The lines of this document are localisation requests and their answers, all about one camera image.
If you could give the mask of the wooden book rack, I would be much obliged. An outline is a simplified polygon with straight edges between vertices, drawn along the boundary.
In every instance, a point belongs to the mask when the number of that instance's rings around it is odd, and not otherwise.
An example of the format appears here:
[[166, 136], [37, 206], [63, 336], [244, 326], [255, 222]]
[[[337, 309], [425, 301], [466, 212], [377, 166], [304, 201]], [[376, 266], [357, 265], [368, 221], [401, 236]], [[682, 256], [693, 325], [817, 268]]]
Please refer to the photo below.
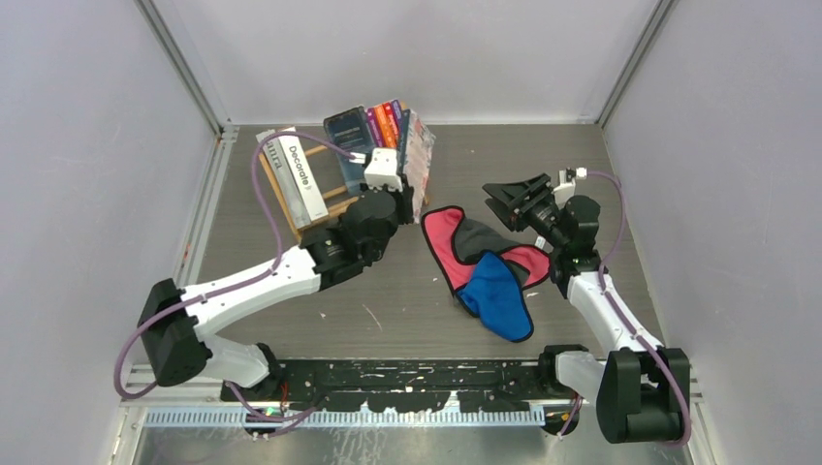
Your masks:
[[343, 159], [343, 165], [360, 169], [361, 176], [351, 186], [342, 184], [325, 190], [319, 186], [308, 158], [327, 150], [322, 145], [305, 150], [296, 137], [287, 137], [268, 141], [259, 156], [296, 239], [301, 239], [310, 228], [339, 217], [366, 191], [399, 194], [402, 201], [409, 203], [409, 221], [420, 221], [422, 210], [429, 203], [428, 154], [403, 155], [394, 148], [353, 152]]

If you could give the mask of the grey Iantra book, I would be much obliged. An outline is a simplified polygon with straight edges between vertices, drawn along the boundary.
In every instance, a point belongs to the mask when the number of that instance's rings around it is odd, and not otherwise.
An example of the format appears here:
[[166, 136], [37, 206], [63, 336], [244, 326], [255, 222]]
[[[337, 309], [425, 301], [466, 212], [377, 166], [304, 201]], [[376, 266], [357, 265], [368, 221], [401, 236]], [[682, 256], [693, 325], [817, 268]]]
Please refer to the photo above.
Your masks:
[[290, 137], [271, 139], [264, 148], [264, 154], [277, 181], [294, 226], [297, 229], [303, 229], [310, 225], [311, 218], [303, 203], [300, 189], [289, 166], [286, 142], [290, 140]]

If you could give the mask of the orange 78-Storey Treehouse book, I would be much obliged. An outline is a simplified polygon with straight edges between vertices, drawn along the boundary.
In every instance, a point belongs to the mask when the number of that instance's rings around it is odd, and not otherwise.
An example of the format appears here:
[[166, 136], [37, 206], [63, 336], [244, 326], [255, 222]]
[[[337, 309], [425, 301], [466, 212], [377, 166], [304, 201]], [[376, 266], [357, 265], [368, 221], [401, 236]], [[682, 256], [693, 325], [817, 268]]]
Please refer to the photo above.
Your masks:
[[383, 139], [384, 139], [384, 142], [385, 142], [384, 146], [388, 147], [388, 148], [396, 148], [395, 143], [394, 143], [393, 132], [392, 132], [392, 130], [391, 130], [389, 124], [388, 124], [386, 113], [384, 112], [383, 107], [382, 107], [383, 104], [380, 104], [380, 105], [374, 107], [374, 110], [375, 110], [375, 113], [376, 113], [376, 119], [377, 119], [377, 122], [380, 125], [382, 136], [383, 136]]

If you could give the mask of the dark Nineteen Eighty-Four book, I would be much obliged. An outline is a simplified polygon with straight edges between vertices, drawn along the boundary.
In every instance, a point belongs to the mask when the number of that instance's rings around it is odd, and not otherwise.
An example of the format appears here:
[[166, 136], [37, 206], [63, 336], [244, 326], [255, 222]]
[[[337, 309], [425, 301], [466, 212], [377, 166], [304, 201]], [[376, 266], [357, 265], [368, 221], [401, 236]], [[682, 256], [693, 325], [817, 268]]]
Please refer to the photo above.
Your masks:
[[[363, 106], [350, 108], [325, 118], [323, 127], [328, 140], [347, 152], [370, 154], [375, 148]], [[337, 155], [337, 159], [348, 193], [352, 196], [357, 195], [365, 184], [364, 166], [353, 163], [342, 155]]]

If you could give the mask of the pale book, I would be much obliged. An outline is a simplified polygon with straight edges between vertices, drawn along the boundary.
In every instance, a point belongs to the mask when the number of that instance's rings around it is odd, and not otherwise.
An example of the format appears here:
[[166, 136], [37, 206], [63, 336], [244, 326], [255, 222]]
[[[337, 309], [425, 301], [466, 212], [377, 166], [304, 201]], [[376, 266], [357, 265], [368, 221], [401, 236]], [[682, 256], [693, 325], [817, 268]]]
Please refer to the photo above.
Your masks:
[[400, 146], [402, 171], [408, 185], [414, 189], [412, 205], [416, 214], [420, 213], [425, 202], [435, 140], [436, 136], [416, 111], [411, 108], [403, 111]]

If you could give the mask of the white Decorate Furniture book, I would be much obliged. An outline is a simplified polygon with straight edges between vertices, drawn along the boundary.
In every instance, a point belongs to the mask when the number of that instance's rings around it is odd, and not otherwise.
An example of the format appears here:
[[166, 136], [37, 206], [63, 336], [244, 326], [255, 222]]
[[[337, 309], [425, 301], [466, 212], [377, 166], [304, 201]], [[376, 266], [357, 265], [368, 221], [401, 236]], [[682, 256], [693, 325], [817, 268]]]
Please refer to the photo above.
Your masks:
[[280, 137], [290, 137], [286, 142], [286, 153], [289, 157], [289, 166], [296, 179], [303, 203], [310, 215], [311, 223], [325, 218], [329, 211], [326, 207], [323, 194], [314, 178], [311, 167], [308, 164], [307, 155], [302, 147], [300, 138], [293, 136], [293, 127], [280, 131]]

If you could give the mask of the purple 52-Storey Treehouse book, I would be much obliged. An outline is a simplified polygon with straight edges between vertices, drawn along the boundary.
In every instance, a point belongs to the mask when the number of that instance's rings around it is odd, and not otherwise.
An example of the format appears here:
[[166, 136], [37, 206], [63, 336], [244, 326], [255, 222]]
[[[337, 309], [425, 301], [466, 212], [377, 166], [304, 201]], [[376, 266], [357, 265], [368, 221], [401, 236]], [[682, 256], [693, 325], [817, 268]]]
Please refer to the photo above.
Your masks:
[[407, 106], [404, 102], [399, 99], [393, 99], [390, 101], [391, 110], [394, 120], [394, 132], [395, 132], [395, 139], [396, 143], [400, 144], [400, 140], [405, 135], [405, 112], [407, 110]]

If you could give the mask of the purple illustrated book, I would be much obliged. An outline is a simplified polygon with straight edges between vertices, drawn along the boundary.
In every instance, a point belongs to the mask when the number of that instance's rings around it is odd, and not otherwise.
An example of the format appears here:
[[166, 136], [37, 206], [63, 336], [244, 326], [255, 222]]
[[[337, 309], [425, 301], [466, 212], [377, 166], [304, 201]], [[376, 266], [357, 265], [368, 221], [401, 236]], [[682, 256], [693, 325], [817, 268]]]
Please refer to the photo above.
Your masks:
[[382, 132], [380, 129], [380, 125], [376, 119], [376, 113], [374, 108], [366, 108], [366, 122], [368, 125], [368, 130], [371, 134], [372, 141], [376, 147], [384, 147], [384, 139], [382, 136]]

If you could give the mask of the red white illustrated book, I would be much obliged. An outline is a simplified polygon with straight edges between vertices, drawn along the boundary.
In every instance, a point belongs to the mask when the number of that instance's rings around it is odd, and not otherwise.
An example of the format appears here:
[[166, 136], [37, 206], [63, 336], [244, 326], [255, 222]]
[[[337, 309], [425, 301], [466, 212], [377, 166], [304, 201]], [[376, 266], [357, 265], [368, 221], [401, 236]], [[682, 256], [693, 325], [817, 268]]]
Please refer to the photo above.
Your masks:
[[386, 113], [388, 124], [394, 135], [395, 147], [398, 147], [401, 125], [401, 111], [396, 110], [396, 105], [394, 101], [385, 102], [382, 105], [382, 107], [384, 112]]

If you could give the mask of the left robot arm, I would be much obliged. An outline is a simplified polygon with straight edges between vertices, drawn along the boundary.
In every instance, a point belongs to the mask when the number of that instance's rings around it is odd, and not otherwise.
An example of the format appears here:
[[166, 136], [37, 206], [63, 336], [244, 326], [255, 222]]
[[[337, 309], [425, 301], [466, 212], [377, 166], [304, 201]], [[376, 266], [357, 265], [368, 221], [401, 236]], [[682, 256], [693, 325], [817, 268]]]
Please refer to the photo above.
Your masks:
[[368, 191], [334, 222], [268, 262], [186, 288], [173, 279], [156, 283], [138, 322], [155, 386], [175, 387], [202, 376], [226, 382], [228, 399], [272, 399], [285, 378], [272, 349], [222, 338], [219, 331], [362, 274], [383, 258], [397, 229], [412, 221], [409, 194]]

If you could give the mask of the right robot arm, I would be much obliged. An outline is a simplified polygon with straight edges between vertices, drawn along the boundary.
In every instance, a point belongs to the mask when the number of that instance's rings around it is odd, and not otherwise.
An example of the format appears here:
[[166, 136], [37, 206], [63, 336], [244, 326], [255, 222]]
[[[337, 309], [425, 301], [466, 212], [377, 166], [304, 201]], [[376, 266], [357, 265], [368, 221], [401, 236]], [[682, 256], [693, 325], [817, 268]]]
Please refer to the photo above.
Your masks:
[[640, 323], [609, 274], [609, 255], [596, 246], [600, 204], [576, 193], [576, 182], [612, 175], [563, 170], [553, 185], [546, 174], [512, 183], [487, 183], [486, 204], [512, 232], [533, 229], [551, 247], [550, 280], [583, 316], [605, 361], [583, 350], [550, 347], [551, 363], [538, 372], [539, 388], [559, 398], [570, 389], [595, 409], [611, 444], [656, 442], [684, 446], [691, 438], [690, 361]]

